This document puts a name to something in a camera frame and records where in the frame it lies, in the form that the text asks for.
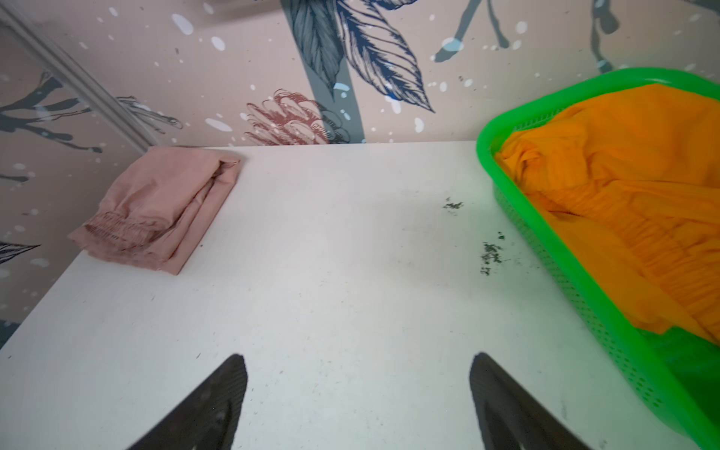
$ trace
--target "wallpaper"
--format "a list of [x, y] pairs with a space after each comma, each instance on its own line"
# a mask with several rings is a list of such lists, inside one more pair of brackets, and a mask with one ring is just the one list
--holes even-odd
[[720, 74], [714, 0], [23, 5], [110, 92], [173, 118], [152, 120], [166, 144], [472, 140], [501, 112], [600, 73]]
[[138, 156], [0, 32], [0, 345], [78, 254], [67, 234]]

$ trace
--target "green plastic basket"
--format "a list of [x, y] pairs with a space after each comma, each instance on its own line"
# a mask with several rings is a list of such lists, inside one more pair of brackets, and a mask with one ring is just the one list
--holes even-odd
[[703, 450], [720, 450], [720, 348], [678, 328], [659, 336], [630, 325], [493, 158], [515, 131], [544, 125], [563, 109], [594, 96], [653, 83], [720, 100], [720, 86], [690, 73], [614, 71], [495, 118], [480, 133], [477, 155], [495, 183], [500, 206], [645, 405]]

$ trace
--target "leaf pattern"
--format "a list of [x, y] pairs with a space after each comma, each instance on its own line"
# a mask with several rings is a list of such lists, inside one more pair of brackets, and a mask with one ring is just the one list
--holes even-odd
[[290, 16], [292, 35], [302, 60], [333, 93], [343, 60], [338, 37], [335, 2], [329, 0], [282, 0]]
[[337, 0], [345, 56], [380, 94], [434, 112], [415, 55], [370, 0]]
[[25, 253], [26, 251], [30, 251], [35, 247], [40, 247], [40, 245], [23, 246], [20, 244], [11, 244], [0, 241], [0, 264], [6, 263], [7, 261], [13, 259], [15, 256], [18, 256], [21, 253]]
[[385, 9], [398, 9], [401, 6], [415, 3], [417, 0], [375, 0], [376, 5], [380, 5]]

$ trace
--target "white table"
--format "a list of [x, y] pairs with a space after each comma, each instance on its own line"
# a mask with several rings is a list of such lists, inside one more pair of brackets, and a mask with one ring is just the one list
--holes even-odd
[[474, 143], [236, 150], [179, 276], [81, 254], [0, 351], [0, 448], [125, 449], [239, 353], [234, 449], [481, 449], [480, 351], [594, 449], [697, 448], [635, 397]]

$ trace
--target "orange garment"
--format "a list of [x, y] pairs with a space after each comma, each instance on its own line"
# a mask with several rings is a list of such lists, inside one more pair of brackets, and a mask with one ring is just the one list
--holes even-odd
[[495, 158], [634, 326], [720, 341], [720, 102], [606, 94]]

